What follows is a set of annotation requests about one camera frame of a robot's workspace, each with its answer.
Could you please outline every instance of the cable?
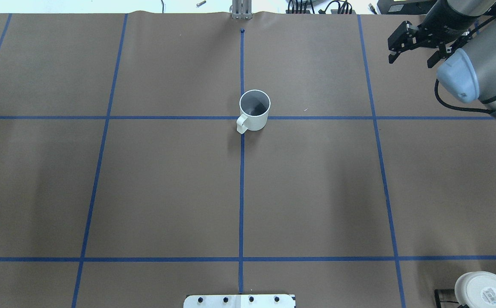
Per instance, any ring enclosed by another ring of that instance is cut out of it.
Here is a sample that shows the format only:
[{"label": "cable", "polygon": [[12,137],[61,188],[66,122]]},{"label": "cable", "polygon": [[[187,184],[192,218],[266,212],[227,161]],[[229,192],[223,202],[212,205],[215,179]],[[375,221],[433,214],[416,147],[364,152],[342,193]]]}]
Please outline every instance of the cable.
[{"label": "cable", "polygon": [[349,5],[350,3],[345,0],[344,4],[341,6],[341,12],[337,11],[338,14],[347,14],[347,11],[349,10]]},{"label": "cable", "polygon": [[436,99],[438,100],[438,102],[440,104],[442,104],[442,106],[446,107],[446,108],[449,108],[449,109],[453,109],[453,110],[457,110],[457,111],[468,111],[470,113],[486,113],[487,115],[491,115],[493,113],[492,110],[487,110],[487,109],[479,109],[479,108],[465,108],[465,107],[457,107],[457,106],[452,106],[448,103],[446,103],[445,101],[443,101],[441,98],[440,98],[440,95],[438,94],[438,79],[436,80],[436,83],[434,84],[434,96],[436,96]]},{"label": "cable", "polygon": [[373,12],[373,14],[377,15],[377,11],[375,10],[375,7],[373,6],[373,4],[368,4],[368,8],[371,12]]},{"label": "cable", "polygon": [[338,14],[343,14],[343,12],[345,12],[344,14],[352,14],[352,5],[350,3],[348,3],[347,0],[345,0],[345,1],[333,0],[333,1],[328,3],[328,5],[326,6],[326,8],[324,10],[322,10],[322,9],[318,10],[318,13],[319,14],[326,14],[326,11],[330,7],[330,5],[334,2],[336,2],[338,4],[338,7],[337,7],[337,13]]}]

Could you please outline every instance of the black cable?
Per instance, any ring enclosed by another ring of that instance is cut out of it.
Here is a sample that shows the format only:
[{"label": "black cable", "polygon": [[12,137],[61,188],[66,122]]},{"label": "black cable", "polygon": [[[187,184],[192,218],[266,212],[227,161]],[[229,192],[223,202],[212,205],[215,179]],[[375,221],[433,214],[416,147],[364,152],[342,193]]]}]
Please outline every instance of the black cable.
[{"label": "black cable", "polygon": [[441,98],[440,98],[440,94],[438,94],[438,84],[440,82],[438,81],[438,79],[436,80],[436,83],[434,84],[434,96],[436,96],[436,99],[438,100],[438,102],[440,104],[442,104],[442,106],[444,107],[447,107],[449,109],[453,109],[453,110],[458,110],[458,111],[469,111],[469,112],[472,112],[472,113],[486,113],[488,115],[490,115],[492,113],[491,110],[487,110],[487,109],[479,109],[479,108],[465,108],[465,107],[457,107],[457,106],[452,106],[448,103],[446,103],[445,101],[443,101]]},{"label": "black cable", "polygon": [[337,13],[338,14],[344,14],[344,13],[346,14],[347,5],[349,5],[349,2],[347,2],[347,0],[345,0],[343,5],[341,6],[341,11],[337,11]]},{"label": "black cable", "polygon": [[328,5],[326,6],[326,8],[324,9],[324,14],[326,14],[326,11],[328,10],[328,8],[330,7],[330,4],[336,2],[338,4],[338,8],[337,8],[337,11],[339,11],[341,9],[341,2],[340,0],[333,0],[331,1],[330,3],[328,3]]}]

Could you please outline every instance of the label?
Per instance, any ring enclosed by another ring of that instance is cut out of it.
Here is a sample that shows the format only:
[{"label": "label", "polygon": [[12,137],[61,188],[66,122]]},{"label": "label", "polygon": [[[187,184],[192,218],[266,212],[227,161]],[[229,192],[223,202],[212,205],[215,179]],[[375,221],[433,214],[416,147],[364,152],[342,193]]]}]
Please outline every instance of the label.
[{"label": "label", "polygon": [[390,6],[389,12],[400,12],[404,8],[403,4],[397,4],[396,6]]},{"label": "label", "polygon": [[496,306],[496,289],[494,287],[486,287],[481,292],[482,300],[491,306]]}]

